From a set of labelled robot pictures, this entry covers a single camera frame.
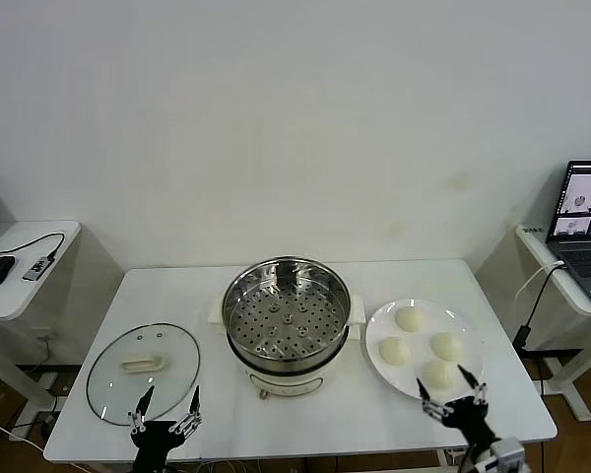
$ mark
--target laptop screen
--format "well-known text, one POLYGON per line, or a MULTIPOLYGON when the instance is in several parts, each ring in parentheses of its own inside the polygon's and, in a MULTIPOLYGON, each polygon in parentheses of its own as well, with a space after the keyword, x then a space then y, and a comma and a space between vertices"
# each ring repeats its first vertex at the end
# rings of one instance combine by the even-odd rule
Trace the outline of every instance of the laptop screen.
POLYGON ((548 240, 591 239, 591 162, 572 161, 566 177, 548 240))

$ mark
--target desk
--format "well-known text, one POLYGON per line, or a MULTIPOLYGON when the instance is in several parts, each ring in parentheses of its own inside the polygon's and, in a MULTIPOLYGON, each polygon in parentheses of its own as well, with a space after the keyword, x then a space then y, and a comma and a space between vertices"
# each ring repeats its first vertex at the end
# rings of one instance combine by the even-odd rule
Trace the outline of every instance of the desk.
MULTIPOLYGON (((488 421, 501 437, 550 439, 557 429, 514 353, 493 310, 462 260, 333 263, 367 316, 385 303, 421 298, 450 307, 472 323, 487 347, 484 380, 488 421)), ((337 377, 305 396, 262 401, 245 378, 226 338, 207 318, 241 267, 129 271, 77 376, 44 457, 53 462, 130 462, 136 447, 128 428, 102 422, 88 406, 86 381, 99 353, 138 325, 168 322, 191 332, 202 353, 199 372, 203 424, 172 461, 376 453, 463 445, 370 368, 361 341, 347 342, 337 377)), ((181 416, 187 396, 165 417, 181 416)))
MULTIPOLYGON (((13 253, 16 262, 11 268, 7 279, 0 285, 0 321, 13 320, 22 315, 34 295, 64 255, 75 236, 79 233, 79 223, 73 221, 57 222, 13 222, 0 224, 0 250, 14 248, 51 233, 62 233, 63 244, 57 250, 55 262, 41 275, 37 281, 25 281, 22 277, 43 256, 52 251, 60 241, 60 236, 44 239, 27 248, 13 253)), ((45 391, 52 382, 52 375, 42 377, 40 384, 32 381, 21 370, 13 365, 0 350, 0 379, 29 399, 27 407, 18 419, 18 424, 31 422, 34 414, 40 410, 48 410, 54 398, 45 391)), ((15 434, 26 434, 28 428, 14 431, 15 434)))
MULTIPOLYGON (((547 229, 542 225, 519 225, 516 229, 516 235, 540 265, 546 265, 557 260, 545 244, 547 229)), ((591 300, 567 271, 556 271, 552 275, 552 281, 571 308, 582 315, 591 317, 591 300)), ((585 349, 565 366, 557 358, 545 358, 545 363, 552 373, 550 379, 543 381, 545 394, 564 396, 571 408, 571 412, 578 421, 590 421, 591 411, 589 411, 573 382, 591 368, 591 336, 586 342, 585 349)), ((541 382, 536 381, 536 385, 540 392, 541 382)))

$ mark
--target laptop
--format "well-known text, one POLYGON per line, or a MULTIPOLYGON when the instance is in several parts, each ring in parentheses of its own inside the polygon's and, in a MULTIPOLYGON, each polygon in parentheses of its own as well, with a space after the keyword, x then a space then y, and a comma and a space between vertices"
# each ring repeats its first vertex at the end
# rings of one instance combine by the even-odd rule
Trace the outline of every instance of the laptop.
POLYGON ((547 244, 591 299, 591 161, 568 164, 547 244))

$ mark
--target dough ball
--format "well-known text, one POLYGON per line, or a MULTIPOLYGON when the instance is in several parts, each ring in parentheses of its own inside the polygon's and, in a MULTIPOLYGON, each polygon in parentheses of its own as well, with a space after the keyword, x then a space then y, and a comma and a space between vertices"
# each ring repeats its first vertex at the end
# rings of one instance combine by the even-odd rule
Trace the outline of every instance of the dough ball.
POLYGON ((415 307, 401 307, 396 311, 396 323, 406 332, 418 332, 423 328, 423 313, 415 307))
POLYGON ((459 362, 464 352, 464 345, 455 333, 444 332, 431 338, 433 352, 447 362, 459 362))
POLYGON ((410 346, 407 342, 397 337, 386 338, 379 343, 378 353, 381 354, 381 357, 386 363, 397 367, 405 365, 412 356, 410 346))
POLYGON ((452 365, 436 360, 423 368, 423 380, 429 387, 444 389, 453 385, 454 373, 452 365))

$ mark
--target pot handle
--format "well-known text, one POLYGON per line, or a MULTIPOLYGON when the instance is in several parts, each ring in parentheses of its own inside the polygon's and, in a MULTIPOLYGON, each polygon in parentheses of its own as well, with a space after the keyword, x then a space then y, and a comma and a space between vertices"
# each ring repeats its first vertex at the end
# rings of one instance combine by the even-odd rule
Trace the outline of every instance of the pot handle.
POLYGON ((213 302, 213 306, 210 308, 210 313, 208 314, 208 323, 216 325, 217 333, 225 335, 226 328, 221 320, 221 304, 222 299, 216 298, 213 302))
POLYGON ((351 313, 348 316, 347 325, 358 325, 365 323, 365 309, 363 298, 357 294, 351 296, 351 313))

